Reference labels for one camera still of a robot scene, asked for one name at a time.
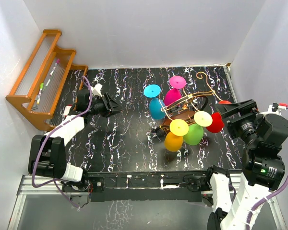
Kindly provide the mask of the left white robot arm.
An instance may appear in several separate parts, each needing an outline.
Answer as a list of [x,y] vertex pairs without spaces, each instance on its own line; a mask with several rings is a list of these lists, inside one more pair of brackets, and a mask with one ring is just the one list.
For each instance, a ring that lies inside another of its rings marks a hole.
[[77,101],[71,106],[65,119],[52,131],[35,135],[31,141],[28,172],[32,175],[32,186],[42,187],[56,181],[72,182],[79,191],[89,187],[84,170],[66,160],[65,147],[87,125],[87,119],[95,115],[108,118],[122,111],[120,103],[108,93],[94,95],[90,90],[80,90]]

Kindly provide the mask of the magenta wine glass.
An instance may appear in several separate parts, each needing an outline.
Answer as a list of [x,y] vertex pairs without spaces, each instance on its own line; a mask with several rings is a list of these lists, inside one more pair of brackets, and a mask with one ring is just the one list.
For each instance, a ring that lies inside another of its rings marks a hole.
[[167,92],[164,98],[165,106],[172,104],[182,97],[180,91],[186,86],[186,80],[182,76],[175,75],[169,79],[169,84],[172,89]]

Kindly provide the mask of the blue wine glass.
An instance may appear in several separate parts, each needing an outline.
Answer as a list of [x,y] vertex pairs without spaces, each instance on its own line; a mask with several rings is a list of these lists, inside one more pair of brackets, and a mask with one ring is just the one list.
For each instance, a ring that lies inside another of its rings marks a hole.
[[165,107],[163,100],[159,99],[161,88],[156,84],[146,86],[144,89],[144,96],[150,98],[149,111],[151,117],[156,120],[163,119],[166,115],[161,109]]

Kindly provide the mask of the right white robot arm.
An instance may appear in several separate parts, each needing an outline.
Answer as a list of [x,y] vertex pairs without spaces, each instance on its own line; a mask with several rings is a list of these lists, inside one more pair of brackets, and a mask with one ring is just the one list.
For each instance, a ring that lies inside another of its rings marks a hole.
[[231,138],[241,138],[245,144],[241,158],[242,173],[239,189],[234,187],[228,170],[215,165],[205,173],[204,184],[212,190],[213,211],[207,229],[250,230],[265,202],[284,190],[288,178],[285,164],[279,156],[288,137],[288,120],[281,112],[285,103],[273,103],[259,112],[254,100],[240,103],[218,103],[216,109]]

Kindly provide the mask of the red wine glass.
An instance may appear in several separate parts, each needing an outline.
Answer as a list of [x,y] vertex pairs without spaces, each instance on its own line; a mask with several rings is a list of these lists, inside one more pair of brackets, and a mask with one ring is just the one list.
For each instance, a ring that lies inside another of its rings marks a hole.
[[219,112],[214,112],[211,117],[212,124],[207,126],[206,129],[211,133],[219,133],[224,127],[224,122],[222,121],[221,115]]

